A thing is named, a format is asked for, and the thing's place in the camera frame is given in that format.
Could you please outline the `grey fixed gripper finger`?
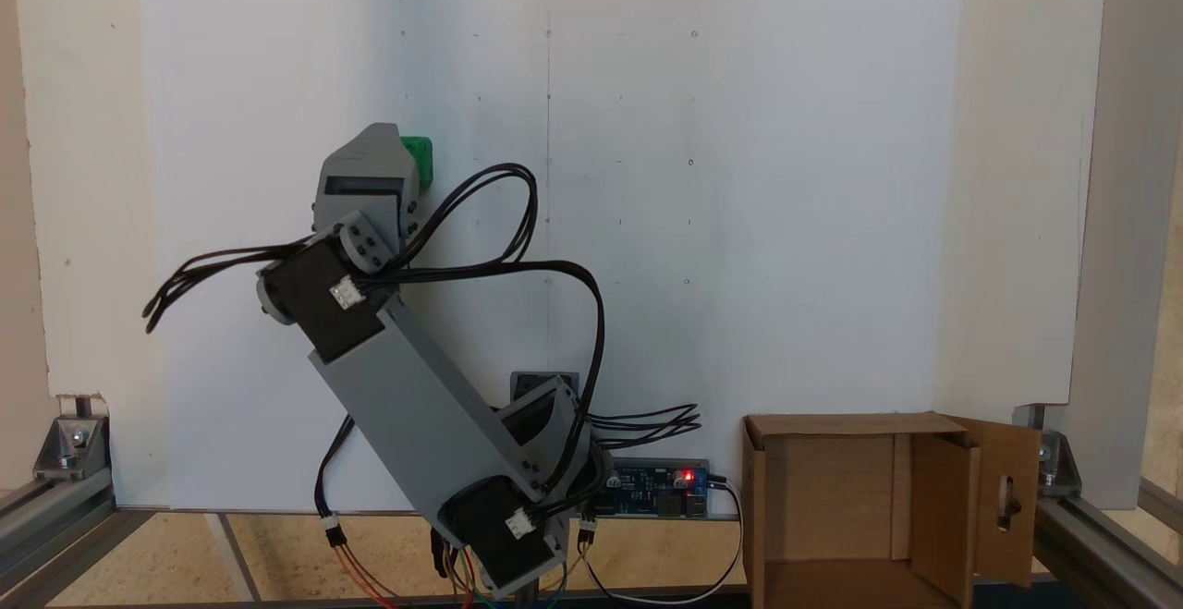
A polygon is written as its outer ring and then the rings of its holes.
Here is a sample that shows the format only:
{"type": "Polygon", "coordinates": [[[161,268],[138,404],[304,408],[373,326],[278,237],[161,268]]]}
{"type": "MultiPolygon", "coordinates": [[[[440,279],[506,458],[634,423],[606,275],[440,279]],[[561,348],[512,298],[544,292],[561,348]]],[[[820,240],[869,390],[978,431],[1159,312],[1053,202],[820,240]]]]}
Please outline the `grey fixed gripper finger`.
{"type": "Polygon", "coordinates": [[[373,122],[330,153],[321,168],[323,177],[411,177],[414,171],[414,158],[393,122],[373,122]]]}

